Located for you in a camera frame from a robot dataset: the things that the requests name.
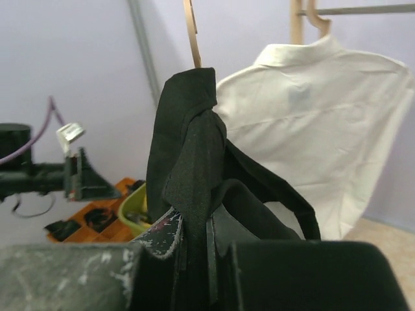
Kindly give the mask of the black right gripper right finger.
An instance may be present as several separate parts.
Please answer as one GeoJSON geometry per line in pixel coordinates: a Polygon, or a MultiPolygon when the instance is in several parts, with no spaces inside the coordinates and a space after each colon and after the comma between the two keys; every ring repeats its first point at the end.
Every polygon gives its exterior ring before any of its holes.
{"type": "Polygon", "coordinates": [[[301,240],[259,217],[263,200],[231,179],[207,221],[212,310],[408,310],[390,264],[364,242],[301,240]]]}

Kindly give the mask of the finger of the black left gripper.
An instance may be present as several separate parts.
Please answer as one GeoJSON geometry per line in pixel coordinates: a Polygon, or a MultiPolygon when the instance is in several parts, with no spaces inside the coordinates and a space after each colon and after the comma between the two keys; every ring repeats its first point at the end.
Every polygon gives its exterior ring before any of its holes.
{"type": "Polygon", "coordinates": [[[77,153],[65,157],[64,196],[72,202],[91,202],[118,199],[122,194],[95,171],[80,147],[77,153]]]}

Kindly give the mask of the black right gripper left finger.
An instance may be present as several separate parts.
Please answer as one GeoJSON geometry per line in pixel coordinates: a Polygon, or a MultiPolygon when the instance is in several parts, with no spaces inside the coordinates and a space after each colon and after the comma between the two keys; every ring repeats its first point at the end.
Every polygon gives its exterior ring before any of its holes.
{"type": "Polygon", "coordinates": [[[1,249],[2,310],[174,310],[183,219],[169,209],[126,243],[1,249]]]}

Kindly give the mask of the black garment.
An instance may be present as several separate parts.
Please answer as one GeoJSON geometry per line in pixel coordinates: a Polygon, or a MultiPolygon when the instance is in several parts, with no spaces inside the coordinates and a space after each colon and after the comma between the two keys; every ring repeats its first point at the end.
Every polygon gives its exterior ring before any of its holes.
{"type": "Polygon", "coordinates": [[[231,143],[214,112],[215,70],[201,68],[168,79],[158,104],[147,167],[150,217],[167,209],[184,218],[191,242],[205,239],[206,221],[222,204],[241,214],[263,238],[292,238],[266,208],[280,202],[297,219],[303,236],[320,239],[315,211],[287,181],[231,143]]]}

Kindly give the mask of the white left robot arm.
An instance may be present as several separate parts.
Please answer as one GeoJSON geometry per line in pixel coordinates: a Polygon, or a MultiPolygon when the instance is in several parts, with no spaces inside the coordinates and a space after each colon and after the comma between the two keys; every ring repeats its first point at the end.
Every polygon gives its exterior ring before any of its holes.
{"type": "Polygon", "coordinates": [[[1,201],[7,197],[37,192],[62,192],[72,202],[117,199],[115,186],[95,171],[83,147],[64,152],[61,163],[35,163],[32,160],[31,127],[27,124],[1,124],[1,201]]]}

